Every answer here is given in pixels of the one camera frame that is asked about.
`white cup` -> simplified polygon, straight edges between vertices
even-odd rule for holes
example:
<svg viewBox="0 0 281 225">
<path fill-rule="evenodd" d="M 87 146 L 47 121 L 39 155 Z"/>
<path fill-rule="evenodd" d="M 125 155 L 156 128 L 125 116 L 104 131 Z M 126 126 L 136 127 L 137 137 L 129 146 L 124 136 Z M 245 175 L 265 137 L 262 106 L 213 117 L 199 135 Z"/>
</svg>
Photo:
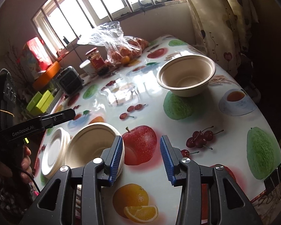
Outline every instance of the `white cup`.
<svg viewBox="0 0 281 225">
<path fill-rule="evenodd" d="M 80 68 L 83 69 L 91 77 L 97 75 L 94 67 L 92 66 L 92 63 L 88 59 L 80 64 Z"/>
</svg>

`stack of plates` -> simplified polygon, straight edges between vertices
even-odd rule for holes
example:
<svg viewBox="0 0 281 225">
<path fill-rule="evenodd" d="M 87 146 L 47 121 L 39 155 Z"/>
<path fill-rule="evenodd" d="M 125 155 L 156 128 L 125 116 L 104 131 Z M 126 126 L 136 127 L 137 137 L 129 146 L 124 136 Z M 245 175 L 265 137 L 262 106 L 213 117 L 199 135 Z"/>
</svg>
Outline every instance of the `stack of plates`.
<svg viewBox="0 0 281 225">
<path fill-rule="evenodd" d="M 49 140 L 42 160 L 42 173 L 50 179 L 64 165 L 66 148 L 70 142 L 70 134 L 63 128 L 58 128 Z"/>
</svg>

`green box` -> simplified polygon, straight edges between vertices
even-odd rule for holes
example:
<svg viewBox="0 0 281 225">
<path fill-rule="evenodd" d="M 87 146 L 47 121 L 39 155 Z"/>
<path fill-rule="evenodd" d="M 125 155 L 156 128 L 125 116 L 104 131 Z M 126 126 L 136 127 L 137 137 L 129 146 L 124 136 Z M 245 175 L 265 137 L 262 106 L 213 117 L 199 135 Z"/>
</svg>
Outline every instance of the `green box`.
<svg viewBox="0 0 281 225">
<path fill-rule="evenodd" d="M 30 102 L 28 103 L 26 109 L 27 111 L 31 112 L 32 109 L 35 107 L 35 105 L 39 102 L 39 100 L 41 99 L 42 94 L 38 91 L 30 100 Z"/>
<path fill-rule="evenodd" d="M 39 115 L 41 115 L 42 113 L 44 113 L 43 111 L 42 111 L 42 107 L 44 106 L 44 104 L 46 103 L 46 101 L 47 101 L 47 99 L 50 97 L 50 96 L 52 96 L 51 95 L 51 93 L 50 93 L 50 91 L 46 91 L 44 94 L 43 94 L 43 96 L 41 97 L 41 99 L 39 100 L 39 102 L 36 104 L 36 106 L 32 109 L 32 111 L 31 111 L 31 114 L 33 115 L 33 116 L 39 116 Z"/>
</svg>

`red jar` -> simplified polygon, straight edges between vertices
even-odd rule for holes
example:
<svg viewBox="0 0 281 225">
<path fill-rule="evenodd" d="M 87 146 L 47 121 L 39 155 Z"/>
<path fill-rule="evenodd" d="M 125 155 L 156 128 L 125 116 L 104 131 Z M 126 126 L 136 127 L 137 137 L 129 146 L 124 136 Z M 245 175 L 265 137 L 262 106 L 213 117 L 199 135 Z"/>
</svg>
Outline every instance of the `red jar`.
<svg viewBox="0 0 281 225">
<path fill-rule="evenodd" d="M 87 59 L 90 60 L 92 67 L 99 76 L 102 76 L 108 72 L 108 66 L 96 47 L 87 52 L 85 55 L 87 56 Z"/>
</svg>

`green fruit print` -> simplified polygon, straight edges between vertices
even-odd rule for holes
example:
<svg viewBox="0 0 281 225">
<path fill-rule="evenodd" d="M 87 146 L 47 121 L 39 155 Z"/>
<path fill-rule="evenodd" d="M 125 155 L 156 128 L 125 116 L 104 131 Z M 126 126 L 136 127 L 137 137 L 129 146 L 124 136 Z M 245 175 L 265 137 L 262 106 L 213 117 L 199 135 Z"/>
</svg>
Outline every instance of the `green fruit print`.
<svg viewBox="0 0 281 225">
<path fill-rule="evenodd" d="M 53 129 L 54 129 L 54 128 L 49 128 L 49 129 L 47 129 L 47 135 L 50 135 L 50 134 L 52 134 L 52 132 L 53 132 Z"/>
<path fill-rule="evenodd" d="M 193 98 L 180 97 L 169 91 L 163 102 L 163 110 L 173 120 L 187 118 L 194 113 Z"/>
<path fill-rule="evenodd" d="M 184 45 L 187 45 L 187 43 L 185 43 L 182 40 L 171 40 L 169 42 L 169 46 L 184 46 Z"/>
<path fill-rule="evenodd" d="M 90 97 L 92 97 L 96 91 L 98 90 L 98 86 L 97 85 L 91 85 L 86 92 L 83 94 L 83 99 L 88 99 Z"/>
<path fill-rule="evenodd" d="M 41 183 L 42 185 L 46 185 L 48 183 L 48 179 L 41 172 Z"/>
<path fill-rule="evenodd" d="M 155 45 L 156 43 L 157 43 L 157 40 L 153 40 L 153 41 L 151 41 L 151 42 L 149 43 L 148 47 L 153 46 L 153 45 Z"/>
<path fill-rule="evenodd" d="M 266 178 L 281 163 L 277 140 L 258 127 L 251 128 L 247 134 L 247 160 L 256 179 Z"/>
<path fill-rule="evenodd" d="M 90 113 L 90 111 L 89 110 L 85 110 L 85 111 L 83 111 L 83 115 L 86 115 L 86 114 L 89 114 Z"/>
<path fill-rule="evenodd" d="M 154 65 L 155 63 L 157 63 L 157 62 L 147 63 L 146 66 Z"/>
</svg>

